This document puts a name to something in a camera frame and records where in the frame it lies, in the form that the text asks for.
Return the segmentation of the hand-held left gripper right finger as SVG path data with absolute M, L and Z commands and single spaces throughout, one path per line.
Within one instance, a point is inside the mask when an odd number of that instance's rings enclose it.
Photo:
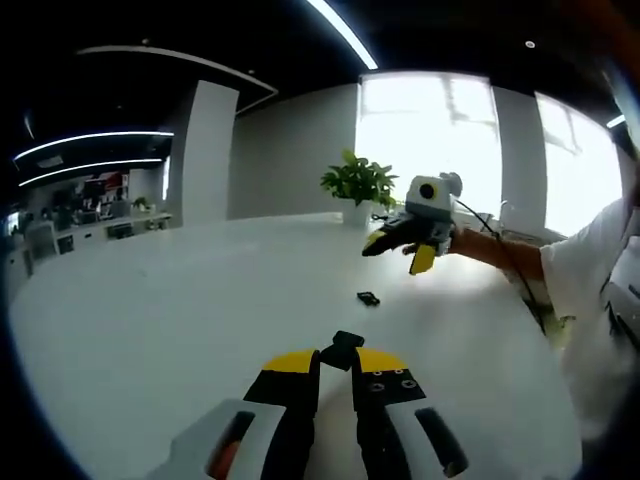
M 469 468 L 405 362 L 357 347 L 351 374 L 356 438 L 369 479 L 452 479 Z

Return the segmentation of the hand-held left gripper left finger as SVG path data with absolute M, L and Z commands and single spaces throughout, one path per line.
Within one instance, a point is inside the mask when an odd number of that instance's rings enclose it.
M 320 352 L 276 356 L 171 442 L 148 479 L 302 479 L 314 443 Z

